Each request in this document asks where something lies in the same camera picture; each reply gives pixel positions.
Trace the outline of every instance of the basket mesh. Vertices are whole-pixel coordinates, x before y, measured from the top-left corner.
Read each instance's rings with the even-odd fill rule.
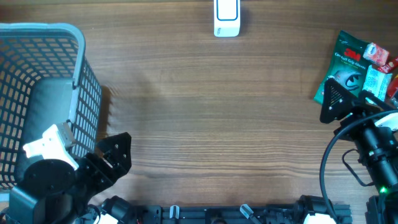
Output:
[[[72,79],[78,48],[72,37],[1,37],[0,34],[0,189],[10,189],[16,184],[14,169],[18,152],[27,143],[21,136],[26,131],[24,124],[35,85],[41,79]],[[78,141],[70,152],[74,158],[94,151],[101,103],[101,87],[86,59],[82,66],[72,121]]]

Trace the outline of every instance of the red package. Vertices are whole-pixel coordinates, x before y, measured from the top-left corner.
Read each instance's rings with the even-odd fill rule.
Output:
[[[378,66],[383,66],[387,62],[387,58],[390,52],[384,50],[375,43],[370,43],[366,47],[363,57]]]
[[[395,77],[387,88],[387,96],[392,98],[398,90],[398,77]]]
[[[387,63],[386,65],[377,68],[377,70],[378,70],[379,72],[383,72],[383,73],[390,73],[390,72],[392,72],[397,66],[398,66],[398,57],[395,58],[394,60],[390,61],[390,62]]]

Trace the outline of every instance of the white robot part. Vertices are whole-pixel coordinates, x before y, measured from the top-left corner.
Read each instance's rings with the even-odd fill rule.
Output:
[[[94,221],[95,224],[118,224],[118,220],[113,218],[109,214],[101,215],[101,218],[97,217]]]
[[[388,127],[393,131],[398,130],[398,113],[389,114],[374,123],[377,127]]]
[[[42,156],[43,159],[60,159],[69,163],[75,170],[79,168],[77,162],[67,152],[67,149],[76,144],[76,139],[67,123],[51,125],[42,136],[42,139],[23,146],[28,158]]]
[[[319,224],[319,223],[336,224],[334,219],[330,218],[329,215],[319,214],[319,213],[316,213],[315,215],[308,214],[307,217],[305,217],[303,224]]]

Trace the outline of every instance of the green led light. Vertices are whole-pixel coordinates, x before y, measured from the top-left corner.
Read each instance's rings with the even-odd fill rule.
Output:
[[[385,187],[382,187],[382,188],[380,189],[380,193],[387,193],[387,189],[386,189]]]

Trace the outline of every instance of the snack bag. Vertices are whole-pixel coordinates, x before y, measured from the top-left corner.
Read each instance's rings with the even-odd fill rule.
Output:
[[[377,44],[370,43],[366,47],[363,57],[372,63],[375,63],[377,66],[383,66],[386,64],[389,54],[390,52],[382,49]]]
[[[358,96],[371,64],[370,61],[362,57],[367,45],[367,42],[359,40],[345,31],[340,31],[329,69],[313,98],[316,102],[323,103],[325,82],[330,76],[334,77],[352,94]]]
[[[381,101],[386,98],[386,92],[388,84],[390,84],[392,74],[384,74],[376,69],[372,68],[372,65],[368,68],[368,74],[366,75],[363,90],[373,93]],[[367,99],[368,102],[375,104],[373,101]]]
[[[382,73],[389,73],[396,69],[396,67],[398,67],[398,57],[390,61],[389,63],[379,67],[378,70]]]
[[[387,96],[393,98],[398,91],[398,77],[395,77],[387,88]]]

